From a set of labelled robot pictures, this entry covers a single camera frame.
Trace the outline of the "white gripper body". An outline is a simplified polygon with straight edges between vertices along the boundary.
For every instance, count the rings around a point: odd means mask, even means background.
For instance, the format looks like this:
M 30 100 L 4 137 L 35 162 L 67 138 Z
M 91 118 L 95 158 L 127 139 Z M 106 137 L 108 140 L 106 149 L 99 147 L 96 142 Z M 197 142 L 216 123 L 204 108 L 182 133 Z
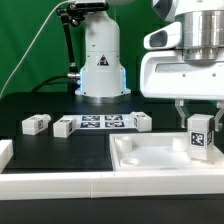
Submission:
M 181 50 L 147 53 L 140 90 L 147 98 L 224 100 L 224 49 L 214 61 L 182 60 Z

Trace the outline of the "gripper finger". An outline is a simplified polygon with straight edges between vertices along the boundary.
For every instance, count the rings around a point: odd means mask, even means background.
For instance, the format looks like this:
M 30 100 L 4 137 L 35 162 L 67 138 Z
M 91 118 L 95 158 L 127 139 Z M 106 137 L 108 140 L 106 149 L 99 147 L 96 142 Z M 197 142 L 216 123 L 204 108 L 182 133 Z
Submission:
M 181 118 L 181 127 L 185 128 L 186 127 L 186 109 L 185 109 L 184 101 L 182 99 L 176 99 L 175 108 Z
M 217 101 L 216 107 L 218 109 L 218 112 L 216 113 L 214 117 L 214 124 L 215 124 L 215 131 L 219 132 L 222 130 L 222 127 L 223 127 L 221 118 L 224 115 L 224 100 Z

